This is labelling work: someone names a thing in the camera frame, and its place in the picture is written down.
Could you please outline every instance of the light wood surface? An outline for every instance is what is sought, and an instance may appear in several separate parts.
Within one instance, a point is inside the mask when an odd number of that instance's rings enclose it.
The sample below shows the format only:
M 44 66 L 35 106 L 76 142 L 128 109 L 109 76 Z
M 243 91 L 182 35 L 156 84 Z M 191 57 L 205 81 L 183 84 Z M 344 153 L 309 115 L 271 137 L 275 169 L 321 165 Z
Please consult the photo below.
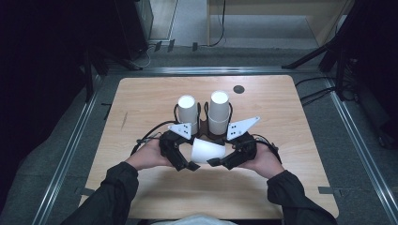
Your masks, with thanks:
M 226 15 L 304 15 L 318 44 L 323 45 L 353 0 L 228 0 Z M 222 0 L 207 0 L 207 43 L 210 16 L 222 15 Z
M 242 85 L 245 92 L 234 93 L 236 85 Z M 192 95 L 203 107 L 216 90 L 228 93 L 234 107 L 232 122 L 261 117 L 249 132 L 263 135 L 279 146 L 283 166 L 300 179 L 307 196 L 337 217 L 333 195 L 318 192 L 318 187 L 329 187 L 329 182 L 296 88 L 286 75 L 122 80 L 86 187 L 97 189 L 106 171 L 130 155 L 137 139 L 157 124 L 173 120 L 179 97 Z M 227 149 L 228 153 L 232 151 L 230 145 Z M 180 150 L 190 160 L 191 146 L 182 144 Z M 228 171 L 204 164 L 196 172 L 158 167 L 141 171 L 139 182 L 130 218 L 183 218 L 195 214 L 230 219 L 283 216 L 281 207 L 267 200 L 267 180 L 249 170 Z

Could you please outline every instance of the hand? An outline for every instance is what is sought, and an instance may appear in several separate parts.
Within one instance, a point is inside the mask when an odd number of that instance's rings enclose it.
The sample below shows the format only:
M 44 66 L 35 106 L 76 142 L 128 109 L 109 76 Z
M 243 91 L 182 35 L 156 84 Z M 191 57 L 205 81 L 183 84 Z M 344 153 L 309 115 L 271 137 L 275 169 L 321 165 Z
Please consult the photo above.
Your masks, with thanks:
M 271 150 L 262 143 L 257 144 L 257 154 L 255 158 L 240 164 L 239 167 L 255 171 L 267 179 L 284 171 L 284 167 L 279 160 L 273 155 Z
M 159 140 L 152 139 L 142 146 L 136 153 L 126 159 L 126 162 L 133 166 L 137 171 L 149 169 L 157 166 L 170 166 L 170 161 L 161 155 Z

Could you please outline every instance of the black jacket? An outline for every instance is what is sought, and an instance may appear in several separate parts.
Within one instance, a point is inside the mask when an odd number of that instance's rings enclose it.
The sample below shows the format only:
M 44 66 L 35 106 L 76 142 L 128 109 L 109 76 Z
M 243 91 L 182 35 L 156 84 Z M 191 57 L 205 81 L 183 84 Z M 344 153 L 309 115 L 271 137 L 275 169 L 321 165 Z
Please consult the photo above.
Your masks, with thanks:
M 126 162 L 109 169 L 100 187 L 62 224 L 126 223 L 138 188 L 138 172 Z M 267 181 L 268 200 L 283 209 L 285 225 L 337 224 L 328 211 L 305 196 L 304 187 L 289 171 Z

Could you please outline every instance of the white cup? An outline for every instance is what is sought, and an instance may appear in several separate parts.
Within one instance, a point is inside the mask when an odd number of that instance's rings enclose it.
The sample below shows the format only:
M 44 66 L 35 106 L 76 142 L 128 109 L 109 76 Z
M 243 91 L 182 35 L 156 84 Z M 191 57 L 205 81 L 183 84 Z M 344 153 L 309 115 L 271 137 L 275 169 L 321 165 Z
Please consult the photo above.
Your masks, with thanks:
M 223 91 L 211 94 L 208 116 L 216 122 L 224 121 L 229 117 L 229 96 Z
M 191 161 L 195 163 L 207 163 L 209 159 L 223 158 L 224 156 L 225 146 L 196 138 L 193 141 Z
M 208 117 L 208 129 L 210 130 L 211 133 L 215 135 L 221 135 L 226 132 L 226 129 L 228 128 L 228 120 L 229 118 L 226 118 L 223 121 L 215 121 L 213 120 L 210 116 Z
M 191 134 L 198 130 L 197 116 L 198 109 L 192 96 L 182 96 L 178 100 L 178 122 L 191 123 Z

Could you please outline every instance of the white bracket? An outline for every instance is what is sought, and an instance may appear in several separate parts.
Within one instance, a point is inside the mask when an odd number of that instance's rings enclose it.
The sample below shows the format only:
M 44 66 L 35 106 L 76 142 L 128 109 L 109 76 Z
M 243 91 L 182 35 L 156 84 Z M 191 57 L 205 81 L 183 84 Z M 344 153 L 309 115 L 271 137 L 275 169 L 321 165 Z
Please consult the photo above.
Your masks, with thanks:
M 191 138 L 191 123 L 171 125 L 168 128 L 187 140 Z
M 242 136 L 252 126 L 260 120 L 260 116 L 255 116 L 247 120 L 241 120 L 228 125 L 226 140 L 231 141 L 239 136 Z

